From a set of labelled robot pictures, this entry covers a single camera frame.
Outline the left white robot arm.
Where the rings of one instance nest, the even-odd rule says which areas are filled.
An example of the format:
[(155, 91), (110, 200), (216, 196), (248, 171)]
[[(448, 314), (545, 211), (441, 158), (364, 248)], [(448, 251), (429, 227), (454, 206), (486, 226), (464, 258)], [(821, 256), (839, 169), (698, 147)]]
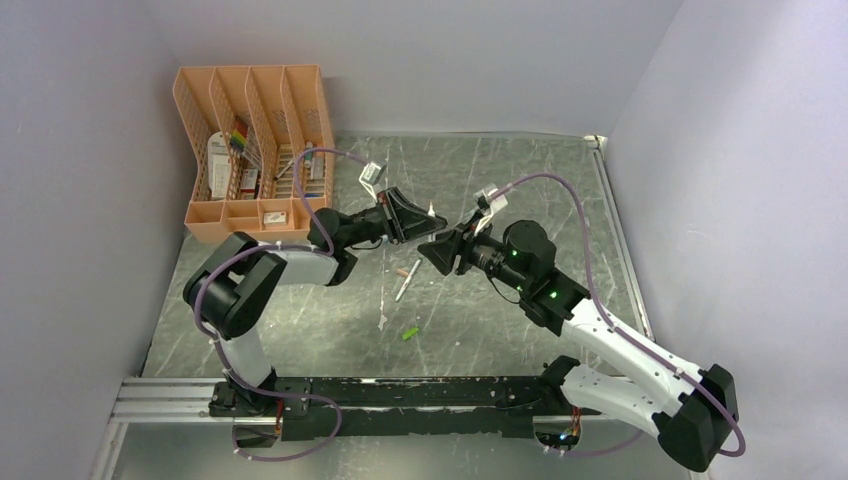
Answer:
[(237, 403), (261, 416), (277, 400), (276, 372), (264, 354), (258, 323), (279, 285), (336, 286), (353, 271), (362, 243), (403, 244), (435, 234), (446, 218), (412, 203), (395, 187), (354, 214), (316, 211), (305, 245), (262, 244), (231, 234), (185, 284), (183, 299), (195, 323), (222, 355)]

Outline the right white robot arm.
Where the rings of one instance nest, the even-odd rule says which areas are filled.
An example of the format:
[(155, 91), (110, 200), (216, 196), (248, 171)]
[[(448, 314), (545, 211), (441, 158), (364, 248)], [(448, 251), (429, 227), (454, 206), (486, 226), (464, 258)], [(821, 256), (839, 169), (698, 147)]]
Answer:
[(735, 379), (724, 367), (704, 369), (660, 347), (595, 302), (555, 265), (556, 247), (541, 225), (520, 220), (502, 239), (476, 222), (459, 224), (418, 246), (442, 275), (472, 268), (516, 290), (532, 323), (580, 344), (619, 372), (612, 378), (574, 359), (547, 367), (539, 391), (550, 413), (595, 410), (655, 438), (680, 466), (705, 472), (739, 420)]

